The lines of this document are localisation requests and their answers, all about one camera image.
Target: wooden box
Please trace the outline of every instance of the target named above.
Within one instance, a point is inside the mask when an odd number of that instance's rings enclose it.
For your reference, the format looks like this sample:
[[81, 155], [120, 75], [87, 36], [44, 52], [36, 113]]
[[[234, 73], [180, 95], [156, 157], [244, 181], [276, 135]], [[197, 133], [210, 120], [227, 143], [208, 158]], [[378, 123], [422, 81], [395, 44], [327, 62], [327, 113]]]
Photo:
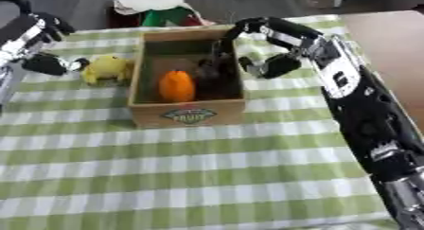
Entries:
[[238, 124], [245, 107], [244, 93], [236, 57], [228, 69], [235, 79], [218, 85], [218, 97], [197, 97], [186, 103], [165, 103], [158, 93], [158, 82], [170, 70], [192, 74], [201, 59], [210, 55], [212, 44], [228, 27], [199, 27], [145, 32], [141, 35], [132, 76], [128, 106], [138, 127], [184, 127]]

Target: table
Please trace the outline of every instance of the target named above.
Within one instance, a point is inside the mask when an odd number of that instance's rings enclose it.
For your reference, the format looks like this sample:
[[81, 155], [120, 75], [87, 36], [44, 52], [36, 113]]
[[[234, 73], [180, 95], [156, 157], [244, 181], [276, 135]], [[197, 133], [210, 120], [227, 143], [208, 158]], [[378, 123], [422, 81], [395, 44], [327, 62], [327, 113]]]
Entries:
[[[292, 20], [348, 38], [334, 15]], [[133, 58], [140, 30], [82, 31], [50, 49]], [[237, 40], [240, 56], [281, 51], [262, 39]], [[390, 229], [310, 64], [243, 82], [241, 125], [137, 130], [126, 87], [27, 75], [0, 118], [0, 228]]]
[[342, 16], [372, 68], [379, 71], [424, 132], [424, 16], [413, 10]]

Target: floor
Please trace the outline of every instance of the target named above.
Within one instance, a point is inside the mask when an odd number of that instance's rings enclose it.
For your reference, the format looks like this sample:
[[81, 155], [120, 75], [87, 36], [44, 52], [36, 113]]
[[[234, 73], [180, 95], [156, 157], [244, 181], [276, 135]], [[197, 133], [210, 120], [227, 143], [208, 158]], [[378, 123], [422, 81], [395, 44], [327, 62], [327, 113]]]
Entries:
[[[112, 0], [31, 0], [33, 9], [47, 11], [68, 20], [78, 29], [106, 27], [105, 7]], [[338, 9], [312, 9], [299, 0], [186, 0], [206, 19], [232, 23], [255, 16], [292, 17], [318, 13], [352, 13], [411, 9], [424, 0], [346, 0]], [[0, 6], [0, 25], [17, 14], [11, 5]]]

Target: crate label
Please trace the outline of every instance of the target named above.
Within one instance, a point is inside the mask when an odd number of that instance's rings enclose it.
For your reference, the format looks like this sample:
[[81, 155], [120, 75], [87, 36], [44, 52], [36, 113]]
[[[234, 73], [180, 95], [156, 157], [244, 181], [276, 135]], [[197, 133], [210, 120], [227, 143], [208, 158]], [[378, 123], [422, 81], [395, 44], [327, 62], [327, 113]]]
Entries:
[[217, 115], [217, 113], [208, 109], [178, 109], [167, 112], [163, 114], [162, 117], [178, 121], [186, 125], [193, 125], [215, 115]]

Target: green checkered tablecloth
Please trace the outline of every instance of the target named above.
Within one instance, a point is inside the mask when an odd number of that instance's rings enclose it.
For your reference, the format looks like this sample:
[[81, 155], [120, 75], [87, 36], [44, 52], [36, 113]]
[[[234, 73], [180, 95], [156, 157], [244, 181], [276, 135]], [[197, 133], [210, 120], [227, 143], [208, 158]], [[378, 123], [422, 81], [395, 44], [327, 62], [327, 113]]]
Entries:
[[[349, 38], [337, 16], [293, 20]], [[50, 49], [133, 58], [140, 30], [82, 31]], [[238, 39], [238, 53], [281, 51], [262, 39]], [[244, 75], [242, 125], [150, 130], [133, 126], [123, 86], [28, 74], [0, 118], [0, 229], [390, 228], [303, 65]]]

